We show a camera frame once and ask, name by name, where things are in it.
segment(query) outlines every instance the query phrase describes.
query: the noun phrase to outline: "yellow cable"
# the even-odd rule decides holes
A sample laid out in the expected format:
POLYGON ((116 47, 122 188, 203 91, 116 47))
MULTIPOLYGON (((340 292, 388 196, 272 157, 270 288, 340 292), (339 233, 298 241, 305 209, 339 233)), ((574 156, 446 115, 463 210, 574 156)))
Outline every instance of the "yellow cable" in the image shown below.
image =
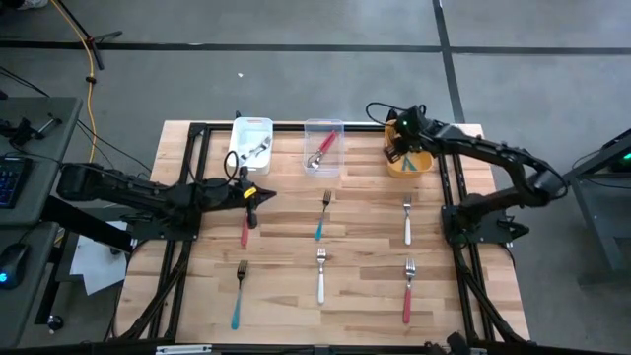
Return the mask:
MULTIPOLYGON (((92 53, 90 53, 90 49, 88 49, 88 45, 83 40, 83 37, 79 33, 79 30, 77 30, 77 28, 74 26, 72 21, 68 19, 68 16, 66 16, 66 14, 61 10, 59 5, 57 5, 57 2, 55 0, 50 0, 50 2, 52 3, 52 5, 55 6, 55 8, 57 8, 57 11, 59 12, 59 14, 61 14, 61 16, 63 16, 63 19, 66 20, 68 25, 70 25, 70 27, 72 28, 72 31, 74 31, 75 34, 77 34, 77 37, 83 44, 83 47, 86 49, 86 53, 88 54, 88 61, 90 62, 90 78, 94 78, 95 77, 95 63, 92 60, 92 53)), ((92 150, 90 151, 90 161, 89 161, 90 163, 95 158, 95 147, 97 146, 97 127, 95 125, 95 118, 92 115, 92 92, 94 89, 93 87, 94 87, 94 83, 88 82, 88 116, 90 117, 90 124, 92 125, 92 131, 94 132, 92 136, 92 150)))

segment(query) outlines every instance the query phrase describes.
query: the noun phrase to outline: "clear plastic container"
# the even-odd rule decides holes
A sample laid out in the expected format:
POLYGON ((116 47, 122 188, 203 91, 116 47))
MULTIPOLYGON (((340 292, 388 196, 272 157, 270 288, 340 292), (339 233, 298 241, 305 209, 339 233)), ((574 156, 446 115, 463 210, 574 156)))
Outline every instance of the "clear plastic container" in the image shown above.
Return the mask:
POLYGON ((305 122, 303 166, 310 176, 339 176, 344 167, 344 122, 339 119, 308 119, 305 122))
MULTIPOLYGON (((239 165, 246 166, 253 174, 265 175, 269 173, 272 158, 272 143, 274 135, 274 122, 269 118, 262 117, 239 117, 233 122, 233 131, 230 136, 229 151, 236 151, 239 155, 239 165), (265 150, 254 151, 243 160, 241 156, 260 146, 268 138, 269 144, 265 150)), ((233 155, 228 159, 228 166, 235 166, 233 155)))

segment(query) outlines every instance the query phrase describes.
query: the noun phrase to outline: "red handle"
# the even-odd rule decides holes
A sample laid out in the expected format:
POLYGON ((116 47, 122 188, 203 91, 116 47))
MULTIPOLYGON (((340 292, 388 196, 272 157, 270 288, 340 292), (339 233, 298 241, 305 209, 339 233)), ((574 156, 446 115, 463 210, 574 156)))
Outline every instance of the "red handle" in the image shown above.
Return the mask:
POLYGON ((403 305, 403 323, 410 323, 410 309, 412 308, 412 290, 405 290, 405 304, 403 305))
POLYGON ((330 148, 330 146, 333 144, 333 141, 335 140, 335 131, 332 131, 327 137, 326 139, 324 139, 324 141, 322 142, 322 144, 319 146, 319 150, 324 154, 326 153, 326 151, 328 150, 328 148, 330 148))
POLYGON ((244 216, 244 224, 241 230, 241 246, 245 248, 247 246, 247 235, 249 234, 249 227, 247 226, 247 212, 244 216))

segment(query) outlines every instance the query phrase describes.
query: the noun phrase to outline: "keyboard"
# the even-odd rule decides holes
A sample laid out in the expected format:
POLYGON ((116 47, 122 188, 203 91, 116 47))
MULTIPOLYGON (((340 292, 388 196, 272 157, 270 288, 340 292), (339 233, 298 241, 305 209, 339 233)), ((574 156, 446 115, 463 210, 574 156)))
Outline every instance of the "keyboard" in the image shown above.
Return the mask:
POLYGON ((0 158, 0 208, 16 206, 32 164, 33 160, 29 158, 0 158))

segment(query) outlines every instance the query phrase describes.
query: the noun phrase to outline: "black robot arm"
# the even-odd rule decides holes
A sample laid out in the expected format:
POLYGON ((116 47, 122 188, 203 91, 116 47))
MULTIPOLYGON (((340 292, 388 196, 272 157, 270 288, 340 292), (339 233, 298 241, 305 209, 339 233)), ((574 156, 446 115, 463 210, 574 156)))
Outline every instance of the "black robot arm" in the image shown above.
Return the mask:
POLYGON ((194 215, 191 212, 246 208, 248 225, 255 228, 254 210, 276 192, 249 181, 245 167, 240 168, 239 178, 232 184, 225 178, 212 177, 168 186, 97 164, 69 164, 63 167, 57 194, 70 201, 101 199, 133 207, 169 226, 185 225, 194 215))
POLYGON ((470 231, 483 216, 513 206, 539 207, 567 193, 565 180, 549 164, 527 150, 497 144, 481 136, 471 137, 458 127, 425 117, 424 106, 414 106, 401 113, 391 110, 388 121, 395 120, 391 145, 384 148, 389 161, 395 162, 407 152, 427 151, 439 154, 462 154, 504 168, 513 187, 482 196, 469 194, 456 208, 457 226, 470 231), (534 170, 528 177, 526 167, 534 170))

